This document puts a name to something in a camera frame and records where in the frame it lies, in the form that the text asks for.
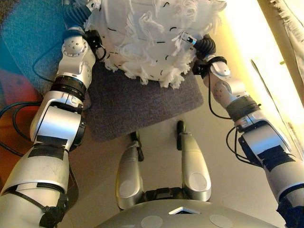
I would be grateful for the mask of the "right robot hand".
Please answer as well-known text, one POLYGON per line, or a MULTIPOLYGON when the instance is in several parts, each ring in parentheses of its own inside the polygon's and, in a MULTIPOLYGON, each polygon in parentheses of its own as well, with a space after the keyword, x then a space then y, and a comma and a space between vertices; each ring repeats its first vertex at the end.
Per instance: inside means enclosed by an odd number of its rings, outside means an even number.
POLYGON ((206 34, 202 39, 196 39, 186 32, 181 33, 181 39, 190 44, 196 50, 198 59, 203 60, 208 55, 216 53, 215 41, 209 34, 206 34))

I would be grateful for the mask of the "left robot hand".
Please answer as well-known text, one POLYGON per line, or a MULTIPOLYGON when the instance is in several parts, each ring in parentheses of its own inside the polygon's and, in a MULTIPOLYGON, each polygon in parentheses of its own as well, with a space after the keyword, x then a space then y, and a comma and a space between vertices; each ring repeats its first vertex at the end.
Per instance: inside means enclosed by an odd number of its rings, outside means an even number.
POLYGON ((95 10, 100 10, 101 0, 63 0, 62 13, 66 29, 84 25, 95 10))

